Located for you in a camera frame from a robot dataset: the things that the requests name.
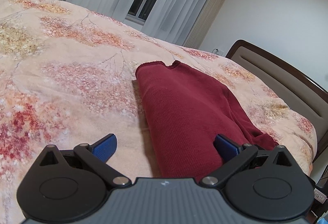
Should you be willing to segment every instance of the metal screw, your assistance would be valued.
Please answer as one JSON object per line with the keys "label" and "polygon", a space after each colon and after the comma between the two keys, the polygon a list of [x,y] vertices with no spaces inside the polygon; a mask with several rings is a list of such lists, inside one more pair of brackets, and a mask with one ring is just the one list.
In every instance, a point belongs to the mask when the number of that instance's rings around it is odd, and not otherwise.
{"label": "metal screw", "polygon": [[129,182],[129,179],[124,176],[119,176],[113,179],[113,183],[117,185],[126,185]]}
{"label": "metal screw", "polygon": [[219,182],[219,180],[212,176],[207,176],[202,179],[202,182],[206,185],[215,185]]}

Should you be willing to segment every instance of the pink floral blanket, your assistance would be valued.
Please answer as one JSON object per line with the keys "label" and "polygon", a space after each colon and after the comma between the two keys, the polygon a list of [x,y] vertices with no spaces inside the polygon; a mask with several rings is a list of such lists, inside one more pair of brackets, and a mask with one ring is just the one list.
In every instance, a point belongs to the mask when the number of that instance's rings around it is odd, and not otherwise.
{"label": "pink floral blanket", "polygon": [[118,148],[109,165],[132,180],[159,176],[134,75],[155,60],[180,60],[227,85],[254,125],[310,173],[312,124],[233,61],[68,2],[0,0],[0,223],[23,220],[16,189],[50,143],[72,149],[112,132]]}

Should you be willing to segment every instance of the brown headboard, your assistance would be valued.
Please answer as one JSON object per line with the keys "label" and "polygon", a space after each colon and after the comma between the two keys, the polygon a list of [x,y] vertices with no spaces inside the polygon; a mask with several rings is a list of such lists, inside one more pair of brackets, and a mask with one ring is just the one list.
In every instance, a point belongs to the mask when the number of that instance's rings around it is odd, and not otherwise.
{"label": "brown headboard", "polygon": [[244,40],[234,43],[226,58],[259,77],[292,110],[312,122],[318,138],[315,160],[328,146],[328,92],[292,65]]}

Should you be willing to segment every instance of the folded shirt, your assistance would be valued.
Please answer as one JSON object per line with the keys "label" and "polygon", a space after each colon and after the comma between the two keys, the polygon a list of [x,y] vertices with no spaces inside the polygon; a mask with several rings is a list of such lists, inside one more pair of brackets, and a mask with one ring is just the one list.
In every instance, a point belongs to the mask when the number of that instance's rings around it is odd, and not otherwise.
{"label": "folded shirt", "polygon": [[217,134],[237,144],[272,150],[277,143],[257,129],[232,92],[218,80],[186,64],[162,61],[136,70],[142,105],[156,159],[164,178],[195,178],[219,168],[213,146]]}

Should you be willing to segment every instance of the blue gripper pad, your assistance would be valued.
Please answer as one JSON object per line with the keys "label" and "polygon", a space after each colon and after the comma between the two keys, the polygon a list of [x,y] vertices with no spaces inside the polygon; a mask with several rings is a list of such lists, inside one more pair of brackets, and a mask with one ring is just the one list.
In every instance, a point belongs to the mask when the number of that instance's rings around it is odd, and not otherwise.
{"label": "blue gripper pad", "polygon": [[214,147],[223,158],[224,162],[228,162],[242,151],[240,145],[221,134],[215,137]]}
{"label": "blue gripper pad", "polygon": [[91,153],[98,157],[101,161],[107,162],[115,153],[117,148],[117,139],[115,134],[110,133],[99,141],[90,146]]}

